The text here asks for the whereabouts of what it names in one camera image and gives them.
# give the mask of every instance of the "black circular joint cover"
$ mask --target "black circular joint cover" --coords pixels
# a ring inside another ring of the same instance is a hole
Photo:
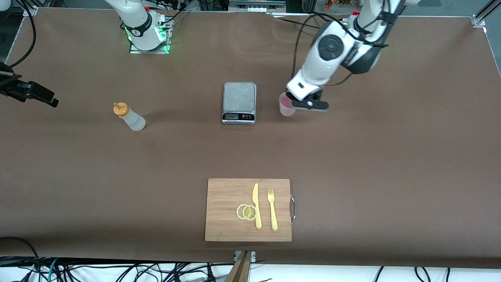
[[[326,35],[318,42],[318,52],[324,61],[338,58],[343,50],[343,41],[337,35]]]

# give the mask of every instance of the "pink cup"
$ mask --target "pink cup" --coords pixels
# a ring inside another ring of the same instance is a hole
[[[291,106],[292,100],[290,100],[284,93],[279,96],[279,109],[280,113],[284,116],[291,116],[296,112],[296,109]]]

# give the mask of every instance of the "lemon slice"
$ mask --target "lemon slice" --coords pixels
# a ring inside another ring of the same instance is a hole
[[[243,208],[243,217],[246,220],[254,220],[256,218],[256,213],[257,210],[255,206],[247,205]]]
[[[241,204],[236,208],[236,216],[238,216],[239,219],[245,220],[245,217],[243,216],[243,209],[247,206],[247,204]]]

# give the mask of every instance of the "orange bottle cap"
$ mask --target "orange bottle cap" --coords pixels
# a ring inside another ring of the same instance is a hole
[[[129,113],[129,106],[127,106],[126,103],[119,102],[119,103],[113,103],[113,105],[115,105],[113,107],[113,111],[117,116],[123,117]]]

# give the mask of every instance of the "teal cable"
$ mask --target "teal cable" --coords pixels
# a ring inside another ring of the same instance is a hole
[[[54,270],[54,265],[56,264],[56,261],[57,261],[57,260],[58,260],[58,257],[56,257],[56,258],[52,261],[52,263],[51,263],[51,267],[49,268],[49,275],[48,275],[48,277],[47,277],[47,280],[48,280],[49,282],[51,282],[52,271]]]

